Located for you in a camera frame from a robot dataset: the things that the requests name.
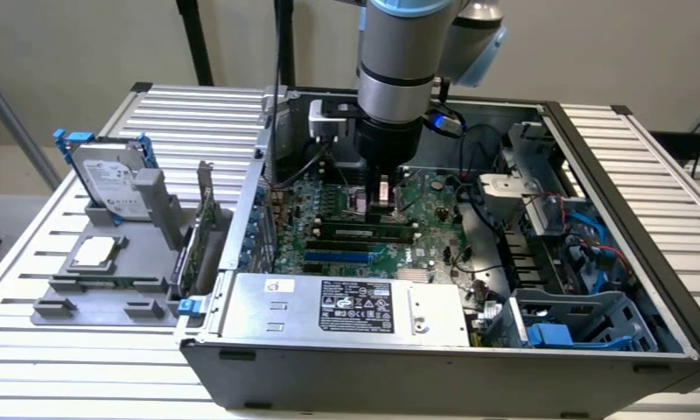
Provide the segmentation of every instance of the blue pcie slot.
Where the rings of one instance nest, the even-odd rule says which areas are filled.
[[[321,261],[325,263],[362,263],[370,264],[373,255],[369,253],[350,252],[306,252],[302,254],[305,261]]]

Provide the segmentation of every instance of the white sticker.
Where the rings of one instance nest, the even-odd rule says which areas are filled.
[[[85,160],[82,166],[104,207],[122,218],[149,219],[129,168],[118,162],[104,160]]]
[[[265,280],[265,292],[293,293],[294,280],[292,278],[268,278]]]

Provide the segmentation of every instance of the beige wall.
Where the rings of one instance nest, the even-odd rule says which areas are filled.
[[[700,112],[700,0],[501,0],[508,41],[476,95],[623,103],[647,126]],[[354,81],[357,10],[296,0],[297,81]],[[216,82],[262,87],[272,0],[200,0]],[[98,130],[134,81],[192,84],[173,0],[0,0],[0,88],[33,136]],[[11,142],[0,126],[0,144]]]

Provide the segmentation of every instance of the motherboard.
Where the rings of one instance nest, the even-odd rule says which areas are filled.
[[[467,243],[452,178],[438,171],[409,172],[394,188],[396,211],[378,223],[364,221],[362,186],[324,183],[316,176],[297,181],[273,197],[274,273],[457,284],[465,275],[450,260]]]

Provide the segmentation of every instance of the black pole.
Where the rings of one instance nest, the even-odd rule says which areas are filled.
[[[293,0],[274,0],[274,29],[280,45],[277,52],[280,83],[294,86]]]
[[[200,6],[197,0],[176,0],[178,14],[184,21],[186,40],[189,41],[190,61],[194,65],[197,83],[200,86],[214,86],[212,82],[210,58],[208,57],[208,45],[205,35],[201,31]]]

